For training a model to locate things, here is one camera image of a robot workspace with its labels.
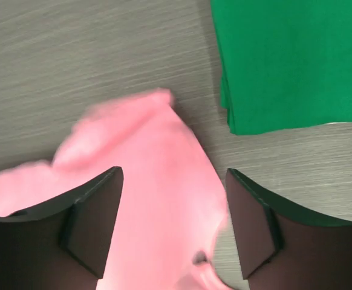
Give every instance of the green fabric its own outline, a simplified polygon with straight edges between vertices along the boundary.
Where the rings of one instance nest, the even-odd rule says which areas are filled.
[[[237,135],[352,122],[352,0],[211,0]]]

